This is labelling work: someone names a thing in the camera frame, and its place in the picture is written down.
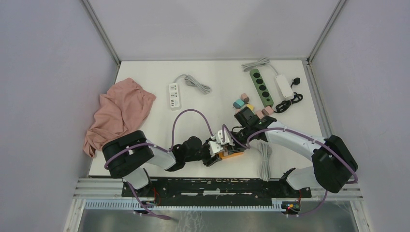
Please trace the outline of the yellow charger plug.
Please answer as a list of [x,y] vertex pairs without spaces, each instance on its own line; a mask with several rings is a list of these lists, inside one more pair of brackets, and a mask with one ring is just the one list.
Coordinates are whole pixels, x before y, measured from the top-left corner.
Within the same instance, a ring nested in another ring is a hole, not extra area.
[[254,111],[254,106],[251,104],[246,104],[245,105],[247,108],[249,108],[251,111]]

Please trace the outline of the green power strip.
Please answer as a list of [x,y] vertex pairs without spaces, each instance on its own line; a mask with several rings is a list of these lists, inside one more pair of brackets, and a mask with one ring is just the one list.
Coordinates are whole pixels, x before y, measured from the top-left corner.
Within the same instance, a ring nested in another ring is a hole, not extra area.
[[272,107],[274,101],[258,69],[252,69],[249,75],[264,107]]

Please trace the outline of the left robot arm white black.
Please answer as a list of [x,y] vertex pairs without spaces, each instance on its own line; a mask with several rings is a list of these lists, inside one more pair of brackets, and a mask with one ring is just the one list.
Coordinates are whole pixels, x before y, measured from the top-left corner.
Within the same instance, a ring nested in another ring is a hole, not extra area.
[[229,141],[228,136],[219,131],[205,143],[192,136],[166,150],[153,144],[141,130],[137,130],[103,146],[104,167],[112,178],[129,182],[138,195],[145,197],[151,193],[152,183],[142,165],[152,164],[168,172],[178,171],[192,161],[201,160],[204,165],[211,165]]

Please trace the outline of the orange power strip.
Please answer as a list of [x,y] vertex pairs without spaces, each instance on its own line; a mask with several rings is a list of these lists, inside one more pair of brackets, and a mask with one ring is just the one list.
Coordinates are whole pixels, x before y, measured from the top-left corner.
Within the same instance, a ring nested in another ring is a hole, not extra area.
[[233,158],[233,157],[236,157],[236,156],[240,156],[243,153],[244,153],[243,151],[232,152],[232,151],[228,151],[228,150],[223,150],[223,151],[217,153],[216,156],[219,159],[223,160],[223,159],[228,159],[228,158]]

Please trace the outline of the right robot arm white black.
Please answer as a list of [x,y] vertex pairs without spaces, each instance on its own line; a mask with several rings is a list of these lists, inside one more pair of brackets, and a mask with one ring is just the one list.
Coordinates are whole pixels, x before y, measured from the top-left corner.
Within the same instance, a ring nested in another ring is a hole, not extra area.
[[234,147],[250,148],[250,142],[261,140],[283,146],[308,159],[311,165],[294,168],[285,173],[279,191],[292,197],[303,188],[323,188],[338,193],[346,184],[356,184],[358,165],[343,140],[331,135],[328,138],[309,135],[286,126],[271,116],[259,116],[245,107],[234,115],[242,129],[221,129],[221,142],[230,141]]

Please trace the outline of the pink charger plug end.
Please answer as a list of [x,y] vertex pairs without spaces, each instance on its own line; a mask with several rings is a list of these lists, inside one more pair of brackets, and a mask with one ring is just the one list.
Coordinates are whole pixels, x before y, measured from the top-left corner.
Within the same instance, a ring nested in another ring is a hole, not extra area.
[[248,104],[249,103],[249,97],[246,93],[241,94],[240,99],[245,103]]

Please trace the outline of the teal usb charger plug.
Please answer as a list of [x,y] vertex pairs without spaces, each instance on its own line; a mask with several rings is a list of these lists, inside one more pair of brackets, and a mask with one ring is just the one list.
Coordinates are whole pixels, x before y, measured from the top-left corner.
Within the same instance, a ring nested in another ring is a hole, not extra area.
[[244,103],[244,101],[241,100],[241,99],[237,99],[237,100],[235,100],[235,101],[233,102],[233,107],[234,107],[235,109],[241,109],[241,108],[244,107],[244,106],[245,106],[245,103]]

